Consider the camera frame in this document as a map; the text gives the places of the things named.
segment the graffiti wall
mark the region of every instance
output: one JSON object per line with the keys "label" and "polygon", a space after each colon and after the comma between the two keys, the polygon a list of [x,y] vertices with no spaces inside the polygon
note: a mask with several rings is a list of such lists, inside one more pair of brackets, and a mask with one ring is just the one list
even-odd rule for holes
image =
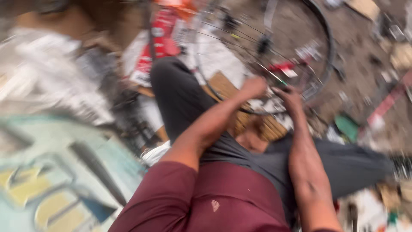
{"label": "graffiti wall", "polygon": [[107,131],[48,116],[0,118],[0,129],[25,144],[0,148],[1,231],[107,231],[142,180]]}

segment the maroon shirt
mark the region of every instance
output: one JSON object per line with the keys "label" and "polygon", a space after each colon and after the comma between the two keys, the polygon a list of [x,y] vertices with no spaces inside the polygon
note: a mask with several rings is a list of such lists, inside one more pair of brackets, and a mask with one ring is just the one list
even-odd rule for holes
{"label": "maroon shirt", "polygon": [[289,232],[281,199],[261,174],[214,162],[199,173],[158,162],[146,173],[110,232]]}

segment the hand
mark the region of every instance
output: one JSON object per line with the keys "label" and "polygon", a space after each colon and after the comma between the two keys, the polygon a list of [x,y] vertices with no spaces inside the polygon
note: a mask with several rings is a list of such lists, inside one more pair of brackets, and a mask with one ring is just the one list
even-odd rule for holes
{"label": "hand", "polygon": [[239,90],[239,96],[246,100],[260,98],[264,96],[266,90],[266,80],[261,76],[254,76],[243,83],[242,88]]}
{"label": "hand", "polygon": [[292,117],[302,110],[302,97],[300,91],[293,86],[286,86],[283,90],[272,88],[273,92],[283,100],[283,105]]}

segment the dark gray pants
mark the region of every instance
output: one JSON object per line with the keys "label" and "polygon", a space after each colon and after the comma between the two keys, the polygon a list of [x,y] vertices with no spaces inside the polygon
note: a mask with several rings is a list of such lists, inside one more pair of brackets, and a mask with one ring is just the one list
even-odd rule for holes
{"label": "dark gray pants", "polygon": [[[153,65],[153,92],[171,142],[216,101],[200,87],[190,70],[177,58],[165,57]],[[332,188],[333,198],[370,186],[392,173],[392,163],[383,155],[356,145],[341,145],[314,139]],[[294,221],[297,209],[288,172],[292,135],[269,144],[264,154],[253,155],[225,132],[208,148],[201,165],[225,161],[250,168],[268,178],[280,194],[286,220]]]}

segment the man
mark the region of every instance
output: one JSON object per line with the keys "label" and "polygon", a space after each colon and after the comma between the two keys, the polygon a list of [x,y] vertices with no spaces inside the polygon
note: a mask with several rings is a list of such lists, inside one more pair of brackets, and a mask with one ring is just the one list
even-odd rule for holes
{"label": "man", "polygon": [[253,126],[237,138],[226,131],[243,103],[265,93],[263,78],[246,80],[218,104],[175,57],[158,60],[151,79],[172,146],[149,169],[112,232],[290,231],[297,209],[304,232],[342,231],[333,200],[391,173],[383,155],[313,141],[294,88],[274,89],[294,134],[265,143]]}

